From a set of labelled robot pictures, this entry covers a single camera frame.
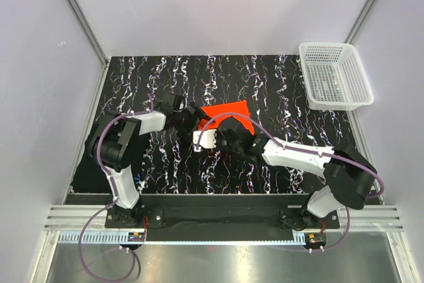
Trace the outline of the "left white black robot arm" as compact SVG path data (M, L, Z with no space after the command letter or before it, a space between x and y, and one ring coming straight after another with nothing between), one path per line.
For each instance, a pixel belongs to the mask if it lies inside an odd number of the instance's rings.
M89 154L105 174L112 201L108 216L121 227L139 227L147 221L132 166L141 155L141 138L150 133L175 129L190 141L202 120L210 116L183 96L166 93L161 100L150 99L150 109L134 113L108 112L97 122L89 144Z

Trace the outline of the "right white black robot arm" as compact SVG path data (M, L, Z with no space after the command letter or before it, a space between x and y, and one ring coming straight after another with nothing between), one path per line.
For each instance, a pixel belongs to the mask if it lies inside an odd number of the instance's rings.
M301 208L281 214L294 230L322 226L331 212L347 207L361 210L370 196L376 170L353 146L305 146L269 134L251 133L229 117L215 134L217 146L254 164L285 166L324 178L325 186L309 194Z

